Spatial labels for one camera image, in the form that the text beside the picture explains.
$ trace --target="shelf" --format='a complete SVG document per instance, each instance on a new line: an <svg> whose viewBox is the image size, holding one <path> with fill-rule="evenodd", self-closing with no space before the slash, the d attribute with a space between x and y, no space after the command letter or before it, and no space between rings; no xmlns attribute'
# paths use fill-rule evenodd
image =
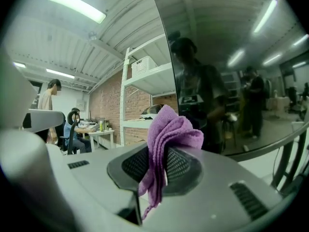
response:
<svg viewBox="0 0 309 232"><path fill-rule="evenodd" d="M159 41L159 40L161 40L161 39L164 39L164 38L166 39L164 33L161 34L161 35L159 35L159 36L157 36L157 37L154 37L153 39L151 39L151 40L145 42L144 44L141 44L139 47L136 47L135 49L133 49L132 51L130 51L130 52L128 53L128 56L132 56L133 54L135 54L135 53L141 51L143 48L147 47L148 45L153 44L153 43L155 43L155 42L157 42L157 41Z"/></svg>
<svg viewBox="0 0 309 232"><path fill-rule="evenodd" d="M176 91L172 64L164 64L126 80L124 86L133 86L150 95L164 95Z"/></svg>
<svg viewBox="0 0 309 232"><path fill-rule="evenodd" d="M169 44L165 34L161 34L144 44L136 47L127 55L129 58L141 59L145 56L150 56L157 66L170 63Z"/></svg>
<svg viewBox="0 0 309 232"><path fill-rule="evenodd" d="M239 104L239 101L236 101L236 102L233 102L233 103L229 103L229 104L227 104L226 106L234 106L234 105L236 105L236 104Z"/></svg>
<svg viewBox="0 0 309 232"><path fill-rule="evenodd" d="M124 121L124 127L131 127L131 128L144 128L148 129L152 123L152 119L148 120L141 120L141 121Z"/></svg>

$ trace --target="white table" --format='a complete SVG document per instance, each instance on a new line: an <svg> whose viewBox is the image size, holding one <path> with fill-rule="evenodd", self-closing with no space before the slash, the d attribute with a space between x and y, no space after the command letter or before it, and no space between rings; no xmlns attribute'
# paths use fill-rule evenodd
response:
<svg viewBox="0 0 309 232"><path fill-rule="evenodd" d="M99 136L102 136L102 135L110 135L111 137L111 148L114 148L114 137L113 137L113 132L114 130L104 130L104 131L96 131L96 132L89 132L89 137L90 137L90 143L91 143L91 149L92 149L92 152L95 151L95 143L93 141L94 137L97 137L97 143L98 143L98 139L99 139Z"/></svg>

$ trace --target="woman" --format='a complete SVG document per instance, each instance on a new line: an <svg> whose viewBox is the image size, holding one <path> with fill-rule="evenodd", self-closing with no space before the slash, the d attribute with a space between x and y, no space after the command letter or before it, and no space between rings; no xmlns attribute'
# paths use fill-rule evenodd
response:
<svg viewBox="0 0 309 232"><path fill-rule="evenodd" d="M52 95L59 95L61 91L61 83L58 79L53 79L48 83L47 90L40 95L38 109L39 110L52 110L53 101ZM57 133L54 127L49 129L47 142L55 143L57 141Z"/></svg>

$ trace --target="white storage basket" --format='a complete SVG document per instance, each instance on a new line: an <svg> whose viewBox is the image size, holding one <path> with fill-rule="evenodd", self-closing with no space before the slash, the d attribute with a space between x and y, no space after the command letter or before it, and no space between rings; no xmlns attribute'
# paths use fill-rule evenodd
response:
<svg viewBox="0 0 309 232"><path fill-rule="evenodd" d="M146 73L155 67L157 66L153 59L149 56L145 56L132 64L132 77Z"/></svg>

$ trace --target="fluorescent light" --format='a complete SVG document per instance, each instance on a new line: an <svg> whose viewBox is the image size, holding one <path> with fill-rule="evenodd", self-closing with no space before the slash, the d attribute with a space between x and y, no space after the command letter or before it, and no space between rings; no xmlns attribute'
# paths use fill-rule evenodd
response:
<svg viewBox="0 0 309 232"><path fill-rule="evenodd" d="M66 76L66 77L72 78L72 79L75 78L75 76L73 76L73 75L64 74L64 73L62 73L62 72L56 72L56 71L53 71L53 70L50 70L50 69L46 69L46 71L47 71L47 72L50 72L50 73L53 73L53 74L56 74L56 75Z"/></svg>
<svg viewBox="0 0 309 232"><path fill-rule="evenodd" d="M295 46L295 45L298 45L298 44L300 44L300 43L302 43L303 41L305 41L307 38L309 38L309 35L308 34L306 34L306 35L304 35L302 38L300 38L298 41L296 41L295 43L293 43L293 45Z"/></svg>
<svg viewBox="0 0 309 232"><path fill-rule="evenodd" d="M91 20L94 20L97 23L101 23L106 15L101 11L97 10L96 8L92 7L88 3L85 3L81 0L49 0L59 4L62 4L70 9L73 9L87 17Z"/></svg>
<svg viewBox="0 0 309 232"><path fill-rule="evenodd" d="M277 5L277 0L272 0L270 2L270 5L269 5L268 9L266 10L265 15L263 16L260 23L257 25L256 29L254 30L254 33L257 33L262 28L262 26L266 23L266 21L268 20L268 18L271 15L271 13L274 11L276 5Z"/></svg>
<svg viewBox="0 0 309 232"><path fill-rule="evenodd" d="M230 61L227 63L228 66L232 66L237 60L240 59L241 56L245 53L244 50L237 51L233 57L230 59Z"/></svg>
<svg viewBox="0 0 309 232"><path fill-rule="evenodd" d="M271 62L271 61L273 61L273 60L275 60L275 59L277 59L279 57L281 57L281 54L277 54L276 56L266 60L263 64L268 64L269 62Z"/></svg>
<svg viewBox="0 0 309 232"><path fill-rule="evenodd" d="M21 67L21 68L25 68L26 67L24 64L17 63L17 62L13 62L13 65L15 65L16 67Z"/></svg>
<svg viewBox="0 0 309 232"><path fill-rule="evenodd" d="M302 66L302 65L304 65L304 64L306 64L306 62L301 62L301 63L295 64L295 65L293 65L293 68Z"/></svg>

